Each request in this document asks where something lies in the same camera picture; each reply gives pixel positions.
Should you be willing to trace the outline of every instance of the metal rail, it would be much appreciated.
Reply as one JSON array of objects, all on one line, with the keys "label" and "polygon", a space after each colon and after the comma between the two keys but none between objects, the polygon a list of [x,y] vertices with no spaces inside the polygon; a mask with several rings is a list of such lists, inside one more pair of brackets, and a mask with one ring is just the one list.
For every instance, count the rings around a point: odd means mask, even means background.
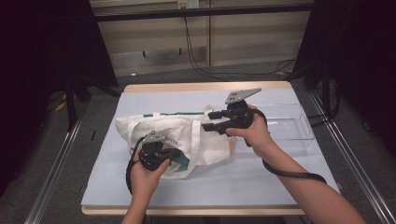
[{"label": "metal rail", "polygon": [[88,107],[88,103],[84,103],[82,106],[81,114],[79,115],[76,124],[74,125],[71,132],[67,133],[66,138],[64,139],[64,143],[62,144],[61,150],[59,151],[58,156],[49,172],[49,176],[47,177],[46,182],[44,183],[43,187],[40,190],[40,193],[35,199],[35,203],[24,222],[25,224],[40,223],[40,220],[44,215],[44,211],[46,210],[46,207],[50,201],[50,196],[52,195],[52,192],[55,188],[55,184],[56,181],[58,180],[58,176],[64,166],[64,162],[66,160],[67,154],[70,151],[70,148],[71,146],[73,146],[73,143],[76,139],[78,129],[81,124],[81,120],[84,117],[87,107]]},{"label": "metal rail", "polygon": [[104,13],[94,16],[74,16],[62,18],[49,18],[51,21],[135,21],[148,19],[166,19],[166,18],[183,18],[183,17],[201,17],[201,16],[222,16],[238,14],[258,14],[258,13],[278,13],[278,12],[298,12],[312,11],[315,9],[329,9],[334,5],[323,4],[294,4],[294,5],[271,5],[262,7],[206,7],[190,8],[175,10],[159,10],[130,13]]},{"label": "metal rail", "polygon": [[372,207],[378,214],[378,217],[381,219],[382,223],[384,224],[396,223],[396,219],[393,216],[393,214],[390,212],[390,209],[387,203],[385,202],[383,196],[375,187],[370,177],[364,171],[363,167],[359,163],[358,158],[356,158],[352,148],[347,143],[345,137],[341,134],[335,122],[330,118],[324,117],[326,115],[326,112],[322,107],[322,102],[319,96],[316,93],[310,93],[310,96],[317,111],[323,116],[323,120],[324,121],[327,120],[327,122],[325,123],[330,134],[332,135],[332,138],[334,139],[335,143],[337,144],[338,148],[343,154],[346,163],[348,164],[349,168],[351,169],[358,183],[361,185],[362,190],[366,194],[367,199],[370,201]]}]

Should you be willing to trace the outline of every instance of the white bag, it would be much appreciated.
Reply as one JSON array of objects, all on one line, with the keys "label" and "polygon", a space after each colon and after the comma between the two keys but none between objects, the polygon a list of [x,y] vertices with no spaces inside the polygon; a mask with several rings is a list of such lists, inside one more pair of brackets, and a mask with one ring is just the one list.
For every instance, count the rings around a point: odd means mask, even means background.
[{"label": "white bag", "polygon": [[195,165],[210,165],[230,157],[233,144],[226,134],[205,132],[201,123],[213,122],[207,109],[200,113],[176,113],[152,115],[137,115],[116,119],[116,127],[121,137],[127,142],[128,148],[133,150],[139,138],[149,132],[163,132],[169,130],[165,144],[183,151],[190,160],[187,169],[185,164],[172,162],[171,166],[162,175],[162,178],[184,178],[190,174]]}]

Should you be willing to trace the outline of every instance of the cable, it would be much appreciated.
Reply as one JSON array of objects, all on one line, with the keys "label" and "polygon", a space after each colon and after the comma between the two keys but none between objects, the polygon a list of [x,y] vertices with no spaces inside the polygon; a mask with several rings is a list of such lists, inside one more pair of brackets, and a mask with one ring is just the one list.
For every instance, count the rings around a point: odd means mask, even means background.
[{"label": "cable", "polygon": [[[193,54],[193,51],[192,51],[192,44],[191,44],[189,26],[187,24],[187,19],[186,18],[184,18],[184,23],[185,23],[185,26],[186,26],[187,49],[188,49],[188,52],[189,52],[191,66],[198,74],[200,74],[202,76],[205,76],[205,77],[213,77],[213,76],[210,76],[210,75],[251,75],[251,76],[271,75],[271,74],[279,73],[280,70],[286,68],[291,62],[296,60],[296,58],[294,58],[294,59],[289,59],[289,60],[285,60],[285,61],[279,62],[275,71],[266,72],[266,73],[237,73],[237,72],[218,73],[218,72],[209,72],[209,71],[206,71],[206,70],[202,69],[201,67],[199,67],[197,62],[195,61],[194,54]],[[281,68],[279,68],[279,66],[282,63],[284,63],[284,62],[288,62],[288,63],[286,63]],[[219,78],[219,77],[213,77],[213,78],[221,80],[221,81],[227,81],[227,80],[224,80],[224,79]]]},{"label": "cable", "polygon": [[[251,112],[260,115],[267,123],[267,118],[265,115],[258,109],[250,109]],[[280,175],[280,176],[285,176],[285,177],[292,177],[292,178],[303,178],[303,179],[314,179],[318,180],[320,182],[323,182],[327,184],[326,180],[323,178],[321,175],[313,174],[313,173],[300,173],[300,172],[286,172],[286,171],[280,171],[272,167],[270,164],[268,164],[265,160],[262,160],[262,164],[264,167],[272,174],[274,175]]]},{"label": "cable", "polygon": [[145,137],[146,135],[144,137],[139,138],[139,140],[137,140],[136,145],[134,145],[134,151],[132,152],[131,160],[134,159],[134,154],[136,153],[139,144],[143,141],[143,139],[145,139]]},{"label": "cable", "polygon": [[330,114],[307,116],[309,119],[317,119],[317,118],[324,119],[321,122],[311,124],[312,128],[318,127],[319,125],[324,124],[324,123],[335,118],[335,116],[338,114],[338,111],[340,108],[340,97],[341,97],[340,89],[339,89],[338,85],[335,84],[335,91],[334,91],[334,94],[332,95],[332,104],[334,105],[334,109],[330,112]]}]

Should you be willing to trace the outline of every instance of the clear plastic tray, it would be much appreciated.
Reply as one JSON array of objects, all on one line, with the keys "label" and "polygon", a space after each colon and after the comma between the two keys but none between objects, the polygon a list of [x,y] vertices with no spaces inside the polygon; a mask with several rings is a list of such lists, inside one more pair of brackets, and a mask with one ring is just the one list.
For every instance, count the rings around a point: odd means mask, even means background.
[{"label": "clear plastic tray", "polygon": [[[267,117],[268,130],[275,142],[289,154],[305,152],[315,135],[301,105],[256,105]],[[235,152],[252,151],[237,137]]]}]

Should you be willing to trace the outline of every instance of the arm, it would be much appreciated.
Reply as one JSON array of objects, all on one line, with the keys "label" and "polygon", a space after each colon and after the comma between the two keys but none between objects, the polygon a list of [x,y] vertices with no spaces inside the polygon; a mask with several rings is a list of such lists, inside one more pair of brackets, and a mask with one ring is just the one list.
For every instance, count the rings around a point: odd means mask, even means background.
[{"label": "arm", "polygon": [[[274,142],[264,119],[258,115],[248,129],[230,128],[226,133],[247,139],[256,155],[277,170],[306,172]],[[312,179],[278,178],[314,223],[365,223],[356,209],[328,185]]]},{"label": "arm", "polygon": [[[138,161],[138,152],[134,155],[134,161]],[[155,189],[158,187],[159,180],[163,172],[169,165],[166,160],[156,171],[147,170],[139,161],[132,167],[131,184],[133,197],[122,223],[141,224],[149,206],[149,200]]]}]

